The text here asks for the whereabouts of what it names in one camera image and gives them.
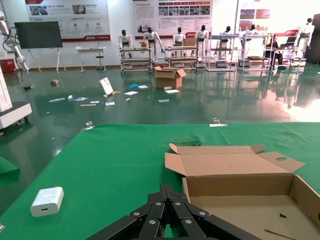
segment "tv screen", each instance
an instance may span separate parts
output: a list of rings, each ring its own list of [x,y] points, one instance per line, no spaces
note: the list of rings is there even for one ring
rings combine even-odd
[[[22,49],[62,48],[62,40],[57,21],[15,22]]]

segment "red container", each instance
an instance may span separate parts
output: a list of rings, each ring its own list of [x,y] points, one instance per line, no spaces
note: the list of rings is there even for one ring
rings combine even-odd
[[[0,60],[0,66],[2,69],[2,73],[10,74],[16,70],[15,60],[13,59],[3,59]]]

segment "reflective floor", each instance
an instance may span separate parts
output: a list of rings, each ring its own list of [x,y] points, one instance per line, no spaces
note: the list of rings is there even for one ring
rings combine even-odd
[[[23,74],[23,83],[7,75],[13,101],[31,103],[29,123],[11,126],[0,137],[0,156],[21,170],[18,183],[0,188],[0,215],[68,142],[86,127],[119,124],[211,124],[221,123],[320,122],[320,67],[308,65],[301,71],[213,73],[187,72],[180,93],[168,95],[156,89],[148,73],[126,73],[119,69],[99,73],[69,70]],[[108,77],[116,94],[104,97],[98,81]],[[60,80],[59,86],[50,84]],[[130,89],[131,84],[147,89]],[[25,91],[22,86],[34,87]],[[127,96],[123,93],[137,91]],[[83,102],[67,100],[85,97]],[[51,102],[50,100],[66,98]],[[103,104],[87,105],[90,101]],[[115,105],[105,106],[105,102]]]

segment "green tablecloth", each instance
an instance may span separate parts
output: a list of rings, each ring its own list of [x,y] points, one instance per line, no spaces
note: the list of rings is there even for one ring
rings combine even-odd
[[[20,169],[18,167],[0,156],[0,188],[18,181],[19,174]]]
[[[306,164],[296,174],[320,192],[320,123],[101,125],[80,132],[0,218],[4,240],[83,240],[146,203],[160,184],[181,190],[181,175],[165,169],[170,142],[265,144]],[[40,189],[61,186],[60,212],[32,217]]]

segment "white charger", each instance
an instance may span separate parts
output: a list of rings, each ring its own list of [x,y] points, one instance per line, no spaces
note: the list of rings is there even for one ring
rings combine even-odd
[[[57,214],[63,197],[64,190],[60,186],[41,189],[30,207],[32,216],[42,217]]]

